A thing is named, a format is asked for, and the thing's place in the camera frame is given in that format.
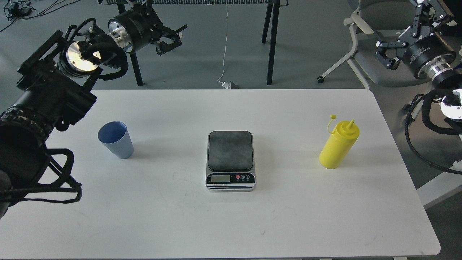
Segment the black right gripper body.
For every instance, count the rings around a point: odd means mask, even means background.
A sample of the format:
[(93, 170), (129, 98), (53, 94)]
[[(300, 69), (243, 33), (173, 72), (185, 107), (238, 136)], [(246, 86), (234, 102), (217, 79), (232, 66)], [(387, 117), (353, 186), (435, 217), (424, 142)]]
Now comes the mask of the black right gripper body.
[(457, 72), (451, 67), (456, 52), (429, 25), (424, 25), (419, 33), (408, 27), (398, 41), (403, 49), (397, 51), (399, 58), (409, 68), (416, 79), (453, 80)]

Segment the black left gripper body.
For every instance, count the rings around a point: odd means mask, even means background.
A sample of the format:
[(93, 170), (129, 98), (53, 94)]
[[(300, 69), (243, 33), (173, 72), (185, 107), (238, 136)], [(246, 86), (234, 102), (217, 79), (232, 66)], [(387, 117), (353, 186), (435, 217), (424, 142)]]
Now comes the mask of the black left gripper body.
[(135, 4), (108, 22), (109, 35), (125, 52), (132, 54), (160, 40), (160, 18), (151, 5)]

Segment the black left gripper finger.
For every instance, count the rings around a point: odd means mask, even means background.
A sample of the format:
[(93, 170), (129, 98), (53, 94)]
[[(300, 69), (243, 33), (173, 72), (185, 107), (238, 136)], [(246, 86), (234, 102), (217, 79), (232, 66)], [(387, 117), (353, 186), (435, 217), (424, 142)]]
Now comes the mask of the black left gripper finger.
[(169, 27), (164, 25), (158, 25), (157, 29), (161, 31), (161, 37), (183, 37), (182, 31), (188, 28), (188, 25), (185, 24), (176, 30), (172, 30)]
[(161, 56), (182, 45), (180, 39), (172, 39), (170, 43), (165, 41), (156, 42), (156, 53)]

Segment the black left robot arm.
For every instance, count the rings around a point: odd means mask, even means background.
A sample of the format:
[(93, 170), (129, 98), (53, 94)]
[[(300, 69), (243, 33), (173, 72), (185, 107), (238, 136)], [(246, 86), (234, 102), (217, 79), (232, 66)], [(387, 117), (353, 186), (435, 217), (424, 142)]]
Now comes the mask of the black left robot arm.
[(173, 30), (163, 24), (153, 1), (131, 0), (131, 9), (118, 5), (108, 21), (108, 32), (95, 18), (56, 31), (18, 69), (22, 96), (1, 113), (1, 216), (8, 208), (29, 201), (29, 194), (76, 194), (67, 200), (31, 198), (31, 201), (75, 203), (82, 185), (71, 176), (74, 153), (48, 148), (53, 130), (66, 131), (81, 120), (97, 101), (91, 93), (97, 80), (124, 76), (127, 56), (153, 44), (158, 55), (179, 46), (187, 25)]

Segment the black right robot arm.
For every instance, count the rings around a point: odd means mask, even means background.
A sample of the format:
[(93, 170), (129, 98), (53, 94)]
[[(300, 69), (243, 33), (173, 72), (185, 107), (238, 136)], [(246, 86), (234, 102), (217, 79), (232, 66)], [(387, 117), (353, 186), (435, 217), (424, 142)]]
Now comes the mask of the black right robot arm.
[(454, 20), (442, 0), (412, 0), (415, 15), (412, 24), (394, 42), (377, 38), (375, 57), (387, 69), (395, 70), (402, 61), (416, 79), (430, 79), (433, 88), (417, 94), (407, 106), (405, 138), (411, 151), (425, 164), (447, 173), (461, 174), (424, 158), (413, 146), (409, 135), (411, 114), (421, 105), (421, 121), (433, 132), (461, 135), (461, 70), (451, 64), (456, 51), (439, 35), (437, 29)]

